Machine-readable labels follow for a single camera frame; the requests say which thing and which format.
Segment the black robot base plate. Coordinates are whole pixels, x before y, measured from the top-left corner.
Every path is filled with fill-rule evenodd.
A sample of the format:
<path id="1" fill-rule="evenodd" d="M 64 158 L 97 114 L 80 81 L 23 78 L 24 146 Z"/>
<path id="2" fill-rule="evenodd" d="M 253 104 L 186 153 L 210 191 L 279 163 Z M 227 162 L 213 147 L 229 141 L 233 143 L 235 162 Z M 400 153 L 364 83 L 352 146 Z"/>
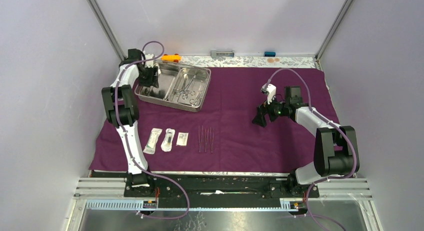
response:
<path id="1" fill-rule="evenodd" d="M 317 187 L 294 184 L 288 177 L 206 174 L 151 174 L 154 189 L 124 188 L 125 198 L 151 198 L 161 209 L 286 209 L 306 197 L 319 198 Z"/>

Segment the steel tweezers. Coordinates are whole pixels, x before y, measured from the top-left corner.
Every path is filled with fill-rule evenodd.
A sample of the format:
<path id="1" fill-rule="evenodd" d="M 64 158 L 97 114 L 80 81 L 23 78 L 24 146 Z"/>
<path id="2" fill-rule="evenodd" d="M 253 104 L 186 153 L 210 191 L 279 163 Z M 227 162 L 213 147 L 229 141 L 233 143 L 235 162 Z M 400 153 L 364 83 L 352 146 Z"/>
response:
<path id="1" fill-rule="evenodd" d="M 198 127 L 198 151 L 202 151 L 202 140 L 203 140 L 203 127 Z"/>
<path id="2" fill-rule="evenodd" d="M 213 153 L 213 147 L 214 147 L 214 137 L 215 137 L 215 128 L 212 127 L 210 130 L 210 152 Z"/>

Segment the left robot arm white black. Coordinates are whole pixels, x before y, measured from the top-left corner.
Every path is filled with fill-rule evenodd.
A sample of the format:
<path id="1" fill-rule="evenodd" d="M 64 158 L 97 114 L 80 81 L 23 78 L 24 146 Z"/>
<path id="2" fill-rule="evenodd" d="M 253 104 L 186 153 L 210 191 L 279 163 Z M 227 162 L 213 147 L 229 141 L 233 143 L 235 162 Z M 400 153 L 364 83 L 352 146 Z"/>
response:
<path id="1" fill-rule="evenodd" d="M 125 188 L 128 191 L 136 189 L 144 197 L 154 193 L 155 183 L 148 173 L 149 165 L 138 134 L 140 112 L 133 86 L 159 87 L 159 69 L 154 60 L 154 55 L 143 50 L 129 49 L 128 56 L 118 66 L 116 79 L 101 90 L 106 119 L 118 132 L 127 159 Z"/>

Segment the long white sterile packet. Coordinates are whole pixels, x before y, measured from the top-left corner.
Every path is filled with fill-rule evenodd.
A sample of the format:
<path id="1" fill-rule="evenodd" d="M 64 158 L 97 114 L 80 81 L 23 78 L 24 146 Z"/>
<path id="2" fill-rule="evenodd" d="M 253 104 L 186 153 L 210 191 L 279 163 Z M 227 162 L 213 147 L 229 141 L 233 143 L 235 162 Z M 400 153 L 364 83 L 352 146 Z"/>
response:
<path id="1" fill-rule="evenodd" d="M 156 152 L 156 145 L 162 133 L 161 128 L 153 128 L 150 132 L 147 143 L 143 149 L 143 153 L 153 155 Z"/>

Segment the steel scalpel handle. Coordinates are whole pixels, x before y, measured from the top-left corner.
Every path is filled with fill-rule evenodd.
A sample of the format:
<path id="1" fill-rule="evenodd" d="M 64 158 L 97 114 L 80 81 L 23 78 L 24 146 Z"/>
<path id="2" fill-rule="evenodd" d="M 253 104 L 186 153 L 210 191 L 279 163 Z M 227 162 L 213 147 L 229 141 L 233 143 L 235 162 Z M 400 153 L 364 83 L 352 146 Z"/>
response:
<path id="1" fill-rule="evenodd" d="M 204 152 L 207 152 L 207 148 L 208 148 L 208 140 L 209 140 L 209 128 L 205 128 L 204 129 Z"/>

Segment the perforated steel instrument tray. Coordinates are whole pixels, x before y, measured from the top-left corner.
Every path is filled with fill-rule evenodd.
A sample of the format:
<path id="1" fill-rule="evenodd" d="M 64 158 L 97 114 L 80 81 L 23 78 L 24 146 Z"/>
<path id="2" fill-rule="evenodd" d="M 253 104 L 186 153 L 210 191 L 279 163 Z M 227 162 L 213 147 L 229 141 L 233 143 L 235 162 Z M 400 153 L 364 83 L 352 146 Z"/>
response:
<path id="1" fill-rule="evenodd" d="M 137 85 L 134 94 L 147 103 L 188 112 L 199 112 L 211 82 L 209 68 L 157 62 L 158 87 Z"/>

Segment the small white sterile packet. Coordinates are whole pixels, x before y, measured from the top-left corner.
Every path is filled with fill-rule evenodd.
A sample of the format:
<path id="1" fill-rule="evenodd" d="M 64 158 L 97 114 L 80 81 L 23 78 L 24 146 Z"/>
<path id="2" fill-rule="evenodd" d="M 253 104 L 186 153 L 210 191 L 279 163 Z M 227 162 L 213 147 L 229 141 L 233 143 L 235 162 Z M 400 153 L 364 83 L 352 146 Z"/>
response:
<path id="1" fill-rule="evenodd" d="M 179 132 L 177 135 L 176 145 L 185 147 L 188 143 L 188 136 L 189 134 L 187 132 Z"/>

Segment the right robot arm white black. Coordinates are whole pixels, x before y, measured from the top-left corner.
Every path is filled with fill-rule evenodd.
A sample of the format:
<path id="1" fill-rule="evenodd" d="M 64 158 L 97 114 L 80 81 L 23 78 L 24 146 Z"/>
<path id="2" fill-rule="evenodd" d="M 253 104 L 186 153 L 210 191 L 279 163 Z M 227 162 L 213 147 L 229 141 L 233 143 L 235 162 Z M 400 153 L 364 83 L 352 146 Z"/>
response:
<path id="1" fill-rule="evenodd" d="M 267 125 L 266 117 L 271 122 L 278 117 L 287 117 L 315 138 L 313 161 L 295 169 L 288 176 L 287 192 L 299 197 L 307 190 L 307 185 L 322 179 L 351 177 L 359 169 L 354 128 L 329 120 L 304 102 L 299 86 L 286 86 L 282 101 L 277 101 L 276 91 L 272 84 L 262 86 L 261 92 L 266 95 L 266 101 L 256 108 L 252 123 L 264 128 Z"/>

